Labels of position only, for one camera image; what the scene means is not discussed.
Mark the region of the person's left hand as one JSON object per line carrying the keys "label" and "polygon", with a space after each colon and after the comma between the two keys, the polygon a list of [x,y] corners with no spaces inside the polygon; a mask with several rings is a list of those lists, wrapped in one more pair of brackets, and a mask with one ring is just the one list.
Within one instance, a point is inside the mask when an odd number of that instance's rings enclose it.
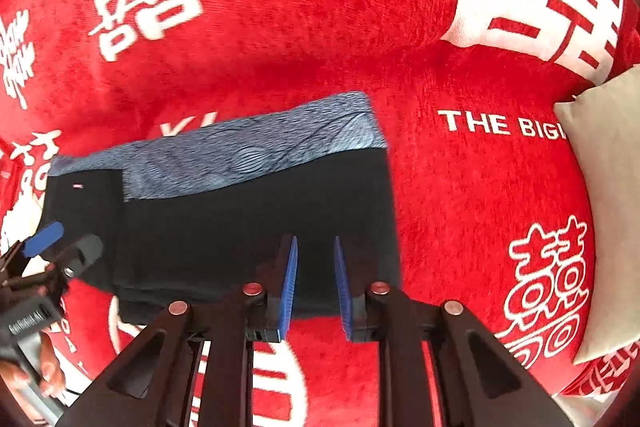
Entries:
{"label": "person's left hand", "polygon": [[34,425],[54,426],[64,413],[58,396],[65,389],[65,377],[47,334],[2,346],[1,379]]}

